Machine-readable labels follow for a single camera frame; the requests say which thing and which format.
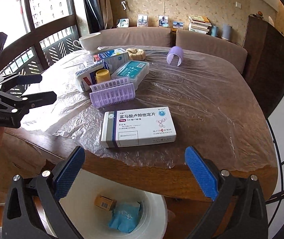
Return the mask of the white blue naproxen box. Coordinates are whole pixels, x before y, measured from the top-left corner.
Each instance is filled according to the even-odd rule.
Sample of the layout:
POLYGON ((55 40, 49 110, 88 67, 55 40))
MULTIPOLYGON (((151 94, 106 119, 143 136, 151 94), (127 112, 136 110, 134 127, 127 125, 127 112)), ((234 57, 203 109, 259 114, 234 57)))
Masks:
POLYGON ((92 85, 111 80, 111 75, 129 59, 128 51, 123 48, 90 55, 83 63, 76 65, 75 84, 77 89, 80 92, 86 92, 92 85))

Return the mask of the small brown cardboard box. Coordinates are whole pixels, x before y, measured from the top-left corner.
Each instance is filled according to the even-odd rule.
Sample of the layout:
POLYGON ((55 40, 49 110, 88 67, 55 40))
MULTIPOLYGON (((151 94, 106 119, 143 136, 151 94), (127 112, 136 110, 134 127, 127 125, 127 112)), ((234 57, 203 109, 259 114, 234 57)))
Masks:
POLYGON ((102 196, 102 195, 98 195, 94 200, 95 206, 97 206, 101 209, 107 210, 107 211, 113 210, 115 208, 116 204, 117 204, 116 200, 107 198, 107 197, 102 196))

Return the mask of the teal wrapper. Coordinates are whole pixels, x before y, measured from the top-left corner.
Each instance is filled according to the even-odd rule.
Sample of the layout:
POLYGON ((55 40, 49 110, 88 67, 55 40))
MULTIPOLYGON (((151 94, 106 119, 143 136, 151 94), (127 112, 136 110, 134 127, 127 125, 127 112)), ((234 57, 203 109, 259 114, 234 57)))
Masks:
POLYGON ((131 233, 139 224, 140 208, 141 204, 139 202, 117 203, 112 210, 112 218, 108 227, 125 234, 131 233))

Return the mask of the purple comb hair roller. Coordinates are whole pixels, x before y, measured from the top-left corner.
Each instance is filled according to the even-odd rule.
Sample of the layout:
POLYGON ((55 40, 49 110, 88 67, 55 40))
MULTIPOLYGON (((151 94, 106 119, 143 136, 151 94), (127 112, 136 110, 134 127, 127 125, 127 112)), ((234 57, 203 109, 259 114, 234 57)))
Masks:
POLYGON ((92 85, 89 94, 92 105, 96 108, 122 103, 135 98, 135 87, 128 77, 113 79, 92 85))

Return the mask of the teal dental floss box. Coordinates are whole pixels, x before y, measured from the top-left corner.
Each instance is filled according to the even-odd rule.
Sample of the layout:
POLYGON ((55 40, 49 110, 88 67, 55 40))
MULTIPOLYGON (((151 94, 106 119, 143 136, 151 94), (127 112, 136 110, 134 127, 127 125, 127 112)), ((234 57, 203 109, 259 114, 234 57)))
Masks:
POLYGON ((149 74, 149 62, 128 61, 118 68, 112 75, 112 79, 128 77, 130 83, 134 84, 135 90, 138 89, 140 83, 149 74))

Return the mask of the white medicine tablet box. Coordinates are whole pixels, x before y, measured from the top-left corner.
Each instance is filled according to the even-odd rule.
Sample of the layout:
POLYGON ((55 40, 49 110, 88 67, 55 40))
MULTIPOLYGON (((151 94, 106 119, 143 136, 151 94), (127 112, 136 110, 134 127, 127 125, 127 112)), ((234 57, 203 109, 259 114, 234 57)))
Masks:
POLYGON ((100 144, 105 148, 174 142, 177 133, 168 107, 106 112, 100 144))

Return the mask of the white ceramic teacup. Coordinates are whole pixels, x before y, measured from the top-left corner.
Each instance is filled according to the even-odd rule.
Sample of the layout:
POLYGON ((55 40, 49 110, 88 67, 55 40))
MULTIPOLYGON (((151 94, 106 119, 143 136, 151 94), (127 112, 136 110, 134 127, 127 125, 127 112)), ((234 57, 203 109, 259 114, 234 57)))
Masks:
POLYGON ((82 36, 79 40, 73 41, 73 46, 78 49, 89 51, 90 54, 98 52, 98 47, 102 43, 102 34, 100 32, 90 33, 82 36))

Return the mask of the yellow plastic cup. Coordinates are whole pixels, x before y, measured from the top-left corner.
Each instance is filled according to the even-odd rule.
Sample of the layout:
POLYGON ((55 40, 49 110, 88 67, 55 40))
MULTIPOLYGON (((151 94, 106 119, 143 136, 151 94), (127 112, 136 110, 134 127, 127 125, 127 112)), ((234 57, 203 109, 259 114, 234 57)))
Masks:
POLYGON ((95 74, 95 77, 96 77, 97 84, 104 83, 106 81, 111 80, 111 75, 109 73, 109 70, 107 69, 98 70, 95 74))

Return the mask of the dark wooden cabinet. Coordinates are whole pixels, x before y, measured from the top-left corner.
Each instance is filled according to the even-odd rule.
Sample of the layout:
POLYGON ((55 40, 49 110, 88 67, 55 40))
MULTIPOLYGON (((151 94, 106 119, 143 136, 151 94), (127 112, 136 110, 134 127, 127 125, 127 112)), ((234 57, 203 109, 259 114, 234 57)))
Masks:
POLYGON ((268 118, 284 96, 284 36, 274 26, 248 17, 243 77, 268 118))

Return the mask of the brown sofa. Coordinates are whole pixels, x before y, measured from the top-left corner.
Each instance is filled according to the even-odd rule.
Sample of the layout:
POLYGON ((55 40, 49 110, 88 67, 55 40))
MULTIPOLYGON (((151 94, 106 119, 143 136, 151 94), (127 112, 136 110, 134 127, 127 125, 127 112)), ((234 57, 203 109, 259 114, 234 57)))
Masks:
POLYGON ((247 51, 223 39, 201 33, 178 29, 173 33, 171 29, 160 27, 128 27, 107 29, 101 31, 101 46, 160 46, 171 48, 179 46, 184 50, 201 52, 222 58, 243 73, 247 58, 247 51))

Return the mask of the grey cylinder speaker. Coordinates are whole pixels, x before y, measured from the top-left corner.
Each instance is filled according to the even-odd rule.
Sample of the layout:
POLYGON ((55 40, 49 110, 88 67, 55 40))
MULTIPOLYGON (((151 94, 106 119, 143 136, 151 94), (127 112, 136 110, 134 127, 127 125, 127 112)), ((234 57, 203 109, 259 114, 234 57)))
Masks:
POLYGON ((231 36, 232 36, 232 26, 223 24, 221 38, 224 40, 230 41, 231 36))

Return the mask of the leftmost photo frame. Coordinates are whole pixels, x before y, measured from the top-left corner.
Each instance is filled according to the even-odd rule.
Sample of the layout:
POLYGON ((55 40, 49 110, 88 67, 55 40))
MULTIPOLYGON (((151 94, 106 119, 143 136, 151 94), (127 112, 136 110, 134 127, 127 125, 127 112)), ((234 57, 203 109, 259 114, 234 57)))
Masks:
POLYGON ((117 20, 117 28, 127 28, 130 26, 130 20, 128 18, 122 18, 117 20))

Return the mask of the photo frame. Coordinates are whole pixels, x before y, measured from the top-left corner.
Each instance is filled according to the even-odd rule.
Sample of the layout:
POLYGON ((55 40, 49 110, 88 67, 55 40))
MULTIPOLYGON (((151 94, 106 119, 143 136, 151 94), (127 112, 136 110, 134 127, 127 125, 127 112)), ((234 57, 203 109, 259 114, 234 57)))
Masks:
POLYGON ((122 18, 117 20, 117 28, 127 28, 130 26, 130 20, 128 18, 122 18))
POLYGON ((158 17, 158 26, 159 27, 169 27, 168 16, 161 16, 158 17))
POLYGON ((183 22, 177 22, 173 21, 173 29, 183 29, 184 28, 184 23, 183 22))
POLYGON ((138 14, 137 27, 148 27, 148 15, 138 14))

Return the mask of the chrome wall hook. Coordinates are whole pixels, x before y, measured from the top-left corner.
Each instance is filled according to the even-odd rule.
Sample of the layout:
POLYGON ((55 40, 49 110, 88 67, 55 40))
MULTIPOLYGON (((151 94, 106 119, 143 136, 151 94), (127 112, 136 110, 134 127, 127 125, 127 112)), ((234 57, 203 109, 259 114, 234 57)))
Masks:
POLYGON ((121 5, 122 5, 124 10, 127 10, 126 1, 121 1, 121 5))

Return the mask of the white wall switch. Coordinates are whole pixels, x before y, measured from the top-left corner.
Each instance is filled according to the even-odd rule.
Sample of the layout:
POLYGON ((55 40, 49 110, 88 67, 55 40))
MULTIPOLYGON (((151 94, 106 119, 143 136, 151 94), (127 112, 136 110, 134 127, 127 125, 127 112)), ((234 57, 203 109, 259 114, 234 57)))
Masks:
POLYGON ((236 7, 241 9, 241 3, 236 2, 236 7))

